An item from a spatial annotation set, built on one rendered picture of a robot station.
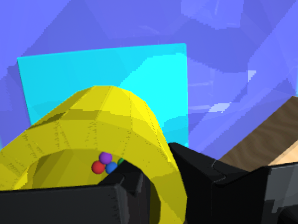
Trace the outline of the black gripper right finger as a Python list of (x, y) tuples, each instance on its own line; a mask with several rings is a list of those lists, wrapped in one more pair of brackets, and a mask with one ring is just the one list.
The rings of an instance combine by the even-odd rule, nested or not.
[(277, 224), (298, 205), (298, 162), (248, 172), (179, 143), (168, 143), (187, 195), (188, 224)]

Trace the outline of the green marble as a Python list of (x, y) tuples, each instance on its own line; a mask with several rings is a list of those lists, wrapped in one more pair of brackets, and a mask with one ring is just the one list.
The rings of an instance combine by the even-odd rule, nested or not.
[(124, 159), (123, 158), (120, 158), (117, 162), (117, 165), (120, 164)]

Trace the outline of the tan wooden bar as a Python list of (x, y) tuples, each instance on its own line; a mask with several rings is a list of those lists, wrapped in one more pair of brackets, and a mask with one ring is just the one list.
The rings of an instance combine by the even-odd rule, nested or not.
[(298, 97), (290, 97), (219, 161), (248, 172), (298, 162)]

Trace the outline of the red marble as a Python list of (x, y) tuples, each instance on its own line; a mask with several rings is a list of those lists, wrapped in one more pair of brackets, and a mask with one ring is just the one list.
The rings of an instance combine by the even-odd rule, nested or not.
[(100, 160), (97, 160), (92, 164), (91, 169), (92, 169), (93, 173), (101, 174), (105, 170), (105, 164), (102, 164), (100, 162)]

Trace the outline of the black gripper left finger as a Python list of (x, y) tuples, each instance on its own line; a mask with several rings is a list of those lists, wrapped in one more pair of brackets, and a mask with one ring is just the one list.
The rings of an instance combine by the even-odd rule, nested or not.
[(0, 191), (0, 224), (149, 224), (150, 179), (123, 160), (98, 184)]

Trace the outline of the purple marble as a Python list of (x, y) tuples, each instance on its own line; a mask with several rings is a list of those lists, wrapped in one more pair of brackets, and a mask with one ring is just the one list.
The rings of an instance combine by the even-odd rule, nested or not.
[(112, 155), (109, 153), (101, 152), (99, 160), (102, 164), (108, 164), (112, 161)]

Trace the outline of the yellow cup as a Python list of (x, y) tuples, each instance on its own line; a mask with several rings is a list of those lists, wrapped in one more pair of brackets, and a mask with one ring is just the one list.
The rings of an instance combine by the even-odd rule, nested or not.
[(144, 100), (116, 86), (75, 92), (0, 150), (0, 191), (98, 184), (101, 152), (150, 179), (149, 224), (183, 224), (187, 195), (158, 120)]

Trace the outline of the blue marble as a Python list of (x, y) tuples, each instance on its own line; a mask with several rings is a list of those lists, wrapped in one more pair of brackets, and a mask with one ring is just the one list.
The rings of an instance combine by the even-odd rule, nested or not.
[(110, 163), (106, 164), (105, 170), (107, 174), (110, 174), (112, 170), (117, 166), (117, 163), (111, 161)]

